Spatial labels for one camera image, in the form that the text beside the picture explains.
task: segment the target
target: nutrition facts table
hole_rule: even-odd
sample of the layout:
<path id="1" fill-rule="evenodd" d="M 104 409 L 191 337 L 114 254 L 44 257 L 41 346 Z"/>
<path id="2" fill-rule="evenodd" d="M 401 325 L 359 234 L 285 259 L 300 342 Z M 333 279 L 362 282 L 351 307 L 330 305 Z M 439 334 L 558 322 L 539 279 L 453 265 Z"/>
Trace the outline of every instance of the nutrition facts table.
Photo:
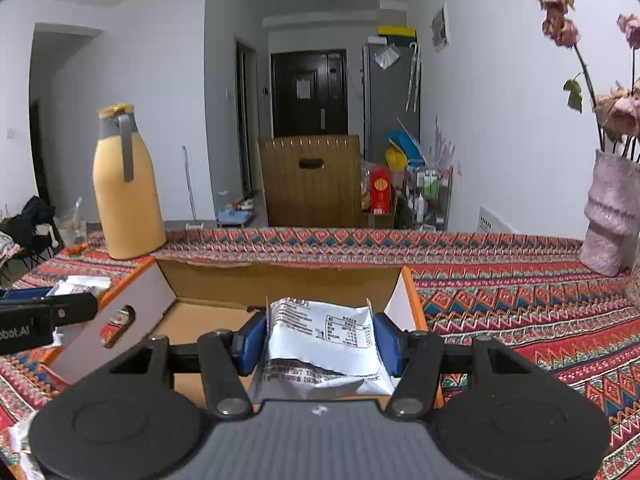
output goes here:
<path id="1" fill-rule="evenodd" d="M 326 340 L 353 348 L 369 348 L 373 343 L 371 325 L 361 325 L 348 317 L 327 316 L 324 326 Z"/>

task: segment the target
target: screw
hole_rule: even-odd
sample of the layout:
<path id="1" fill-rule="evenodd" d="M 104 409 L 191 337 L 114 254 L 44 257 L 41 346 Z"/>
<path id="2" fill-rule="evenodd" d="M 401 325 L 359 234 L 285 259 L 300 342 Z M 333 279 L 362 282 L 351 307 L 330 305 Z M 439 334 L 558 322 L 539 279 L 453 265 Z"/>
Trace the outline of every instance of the screw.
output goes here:
<path id="1" fill-rule="evenodd" d="M 415 415 L 422 411 L 422 403 L 413 397 L 394 400 L 391 410 L 398 415 Z"/>
<path id="2" fill-rule="evenodd" d="M 222 415 L 238 416 L 246 412 L 248 407 L 249 405 L 244 399 L 239 399 L 238 397 L 227 397 L 218 403 L 216 409 Z"/>

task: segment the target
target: patterned tablecloth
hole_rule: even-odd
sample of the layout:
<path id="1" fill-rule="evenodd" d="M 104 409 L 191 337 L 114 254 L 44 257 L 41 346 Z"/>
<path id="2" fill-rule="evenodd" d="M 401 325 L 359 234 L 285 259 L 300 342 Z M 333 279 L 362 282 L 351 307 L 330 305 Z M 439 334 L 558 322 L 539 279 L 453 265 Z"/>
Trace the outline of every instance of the patterned tablecloth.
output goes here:
<path id="1" fill-rule="evenodd" d="M 468 344 L 487 334 L 552 371 L 609 417 L 599 480 L 640 479 L 640 310 L 625 294 L 630 273 L 594 274 L 581 242 L 513 234 L 420 234 L 363 229 L 220 229 L 170 233 L 154 256 L 192 262 L 300 266 L 408 266 L 430 330 Z M 70 274 L 120 280 L 141 260 L 111 260 L 100 237 L 77 257 L 62 253 L 15 283 L 52 285 Z M 6 428 L 63 389 L 38 351 L 0 358 L 0 448 Z M 446 397 L 466 387 L 446 376 Z"/>

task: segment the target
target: wall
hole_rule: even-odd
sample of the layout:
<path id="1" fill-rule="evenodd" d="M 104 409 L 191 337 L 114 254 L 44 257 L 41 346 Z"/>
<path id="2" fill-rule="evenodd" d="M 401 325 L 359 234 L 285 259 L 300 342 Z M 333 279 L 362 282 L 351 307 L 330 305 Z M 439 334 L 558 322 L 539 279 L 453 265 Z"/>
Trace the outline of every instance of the wall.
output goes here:
<path id="1" fill-rule="evenodd" d="M 360 151 L 364 145 L 362 44 L 377 32 L 375 22 L 278 28 L 269 32 L 270 54 L 333 48 L 347 50 L 349 133 L 360 136 Z"/>
<path id="2" fill-rule="evenodd" d="M 260 135 L 270 136 L 267 35 L 257 9 L 246 0 L 206 0 L 204 37 L 205 101 L 209 171 L 213 196 L 222 190 L 229 198 L 242 196 L 236 105 L 236 40 L 256 51 Z"/>
<path id="3" fill-rule="evenodd" d="M 0 207 L 17 214 L 36 194 L 29 137 L 29 66 L 36 22 L 103 28 L 103 9 L 48 0 L 0 4 Z"/>
<path id="4" fill-rule="evenodd" d="M 106 9 L 104 32 L 72 56 L 41 95 L 52 198 L 97 221 L 92 164 L 98 108 L 131 102 L 154 162 L 162 216 L 191 218 L 182 146 L 196 211 L 213 218 L 204 113 L 204 1 L 127 0 Z"/>
<path id="5" fill-rule="evenodd" d="M 446 2 L 450 45 L 436 53 L 431 20 Z M 576 0 L 571 12 L 596 92 L 631 79 L 631 52 L 616 27 L 638 0 Z M 575 54 L 543 37 L 535 0 L 412 0 L 422 39 L 423 143 L 434 117 L 456 145 L 452 230 L 474 231 L 485 205 L 526 234 L 583 238 L 582 213 L 598 147 L 585 94 L 582 115 L 562 85 L 580 72 Z"/>

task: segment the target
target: gray refrigerator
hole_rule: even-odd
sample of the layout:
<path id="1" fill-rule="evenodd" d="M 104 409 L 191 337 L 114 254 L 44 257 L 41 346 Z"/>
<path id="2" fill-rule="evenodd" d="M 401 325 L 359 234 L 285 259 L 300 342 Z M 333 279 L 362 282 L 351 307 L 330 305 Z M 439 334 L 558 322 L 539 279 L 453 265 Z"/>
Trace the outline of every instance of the gray refrigerator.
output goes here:
<path id="1" fill-rule="evenodd" d="M 362 49 L 364 61 L 364 158 L 369 162 L 386 166 L 385 151 L 388 142 L 385 135 L 401 130 L 398 119 L 409 133 L 420 141 L 420 99 L 414 112 L 414 90 L 409 111 L 404 111 L 411 58 L 413 51 L 408 46 L 396 46 L 400 51 L 399 59 L 392 66 L 383 70 L 376 62 L 376 56 L 386 49 L 385 45 L 365 43 Z"/>

